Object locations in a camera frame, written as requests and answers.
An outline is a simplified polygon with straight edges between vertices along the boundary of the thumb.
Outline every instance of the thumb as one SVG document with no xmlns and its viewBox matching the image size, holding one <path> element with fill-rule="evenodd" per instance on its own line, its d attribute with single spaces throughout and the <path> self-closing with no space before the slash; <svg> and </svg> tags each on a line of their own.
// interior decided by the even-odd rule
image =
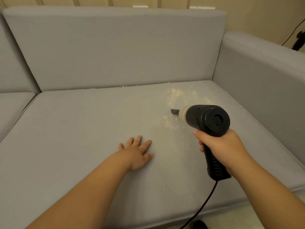
<svg viewBox="0 0 305 229">
<path fill-rule="evenodd" d="M 153 153 L 144 154 L 143 157 L 144 157 L 144 164 L 146 164 L 148 161 L 150 161 L 153 158 Z"/>
<path fill-rule="evenodd" d="M 200 141 L 205 143 L 208 147 L 210 147 L 210 145 L 213 144 L 213 142 L 215 141 L 215 137 L 210 136 L 209 134 L 207 134 L 203 131 L 200 131 L 200 130 L 193 131 L 193 135 L 197 139 L 199 139 Z"/>
</svg>

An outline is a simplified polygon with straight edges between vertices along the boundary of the floor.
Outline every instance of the floor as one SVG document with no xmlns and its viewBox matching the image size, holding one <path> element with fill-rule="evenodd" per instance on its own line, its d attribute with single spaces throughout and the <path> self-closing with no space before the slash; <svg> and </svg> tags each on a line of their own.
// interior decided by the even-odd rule
<svg viewBox="0 0 305 229">
<path fill-rule="evenodd" d="M 296 195 L 305 202 L 305 190 L 297 192 Z M 209 215 L 198 217 L 204 221 L 209 229 L 263 229 L 261 222 L 257 218 L 250 204 L 239 206 L 230 210 L 221 211 Z M 158 227 L 162 229 L 179 229 L 181 225 L 170 227 Z"/>
</svg>

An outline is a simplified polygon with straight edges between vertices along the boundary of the fabric surface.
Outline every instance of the fabric surface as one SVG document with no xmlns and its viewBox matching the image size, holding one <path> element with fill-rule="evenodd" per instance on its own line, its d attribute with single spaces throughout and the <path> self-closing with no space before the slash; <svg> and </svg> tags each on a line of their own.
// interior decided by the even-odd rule
<svg viewBox="0 0 305 229">
<path fill-rule="evenodd" d="M 0 93 L 34 92 L 33 77 L 0 9 Z"/>
<path fill-rule="evenodd" d="M 0 228 L 25 228 L 120 142 L 138 135 L 152 140 L 155 156 L 124 178 L 105 228 L 146 228 L 190 217 L 215 184 L 193 128 L 170 112 L 193 104 L 223 107 L 256 161 L 288 188 L 304 187 L 303 166 L 212 81 L 50 91 L 38 95 L 0 143 Z M 243 201 L 234 178 L 220 181 L 204 212 Z"/>
<path fill-rule="evenodd" d="M 305 54 L 228 32 L 213 81 L 305 164 Z"/>
<path fill-rule="evenodd" d="M 125 7 L 4 16 L 42 91 L 211 80 L 226 22 L 218 10 Z"/>
<path fill-rule="evenodd" d="M 31 92 L 0 93 L 0 142 L 34 96 Z"/>
</svg>

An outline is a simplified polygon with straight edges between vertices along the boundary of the vacuum handle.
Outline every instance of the vacuum handle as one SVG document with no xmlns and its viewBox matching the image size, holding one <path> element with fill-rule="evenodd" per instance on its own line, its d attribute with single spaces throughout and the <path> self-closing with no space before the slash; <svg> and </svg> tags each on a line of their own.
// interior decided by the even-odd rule
<svg viewBox="0 0 305 229">
<path fill-rule="evenodd" d="M 212 154 L 211 149 L 203 143 L 204 155 L 207 161 L 208 175 L 215 181 L 230 178 L 231 175 L 227 172 L 225 166 L 221 164 Z"/>
</svg>

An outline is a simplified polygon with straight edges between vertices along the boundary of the wall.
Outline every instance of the wall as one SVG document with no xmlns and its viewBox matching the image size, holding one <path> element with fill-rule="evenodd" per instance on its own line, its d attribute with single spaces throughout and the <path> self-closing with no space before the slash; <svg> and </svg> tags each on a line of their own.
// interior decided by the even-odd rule
<svg viewBox="0 0 305 229">
<path fill-rule="evenodd" d="M 16 5 L 216 7 L 228 13 L 227 30 L 243 30 L 277 44 L 284 43 L 305 18 L 305 0 L 0 0 L 0 7 Z M 292 47 L 300 30 L 305 30 L 305 22 L 285 46 Z"/>
</svg>

